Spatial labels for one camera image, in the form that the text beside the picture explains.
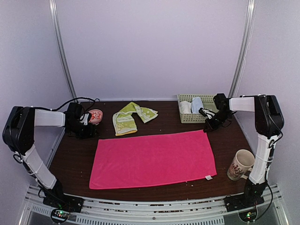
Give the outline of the pink towel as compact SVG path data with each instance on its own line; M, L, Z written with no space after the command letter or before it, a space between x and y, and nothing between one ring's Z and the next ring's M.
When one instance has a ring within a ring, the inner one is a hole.
M98 141L89 188L143 188L200 180L217 174L202 130Z

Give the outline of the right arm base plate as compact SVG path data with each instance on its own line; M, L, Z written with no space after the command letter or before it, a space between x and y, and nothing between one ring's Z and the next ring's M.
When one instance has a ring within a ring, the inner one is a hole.
M228 195L224 198L224 203L227 212L242 210L249 207L254 207L258 204L264 203L265 200L263 197L258 197L255 200L247 200L244 197L244 194L239 195Z

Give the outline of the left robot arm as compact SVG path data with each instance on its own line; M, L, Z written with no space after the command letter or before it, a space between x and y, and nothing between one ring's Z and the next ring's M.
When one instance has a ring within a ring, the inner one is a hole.
M83 112L82 105L71 102L65 112L42 107L13 107L5 124L2 138L28 174L43 189L46 198L57 208L68 203L61 182L49 171L39 156L35 141L36 127L57 127L74 133L76 138L95 136L96 122L92 113Z

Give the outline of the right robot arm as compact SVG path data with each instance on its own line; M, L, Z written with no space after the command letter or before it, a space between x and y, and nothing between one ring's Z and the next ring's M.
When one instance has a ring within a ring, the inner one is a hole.
M227 98L218 93L213 97L218 109L205 120L204 132L221 127L235 112L254 112L258 146L253 169L246 180L244 193L237 199L245 207L250 207L262 197L268 185L268 174L273 161L276 143L283 137L284 117L274 95L255 95Z

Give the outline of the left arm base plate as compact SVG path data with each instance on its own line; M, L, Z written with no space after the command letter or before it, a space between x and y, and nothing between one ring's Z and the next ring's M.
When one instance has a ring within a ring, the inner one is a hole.
M46 196L43 199L43 204L68 211L68 212L78 212L80 213L83 207L84 199L80 197L75 197L71 195L64 195L63 199L55 198L51 195Z

